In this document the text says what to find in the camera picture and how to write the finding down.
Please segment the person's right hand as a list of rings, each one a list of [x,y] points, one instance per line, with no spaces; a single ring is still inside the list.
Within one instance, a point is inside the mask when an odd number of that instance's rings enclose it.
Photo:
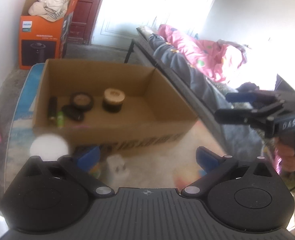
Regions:
[[[279,138],[275,139],[278,156],[281,158],[281,168],[285,172],[295,172],[295,150],[283,144]]]

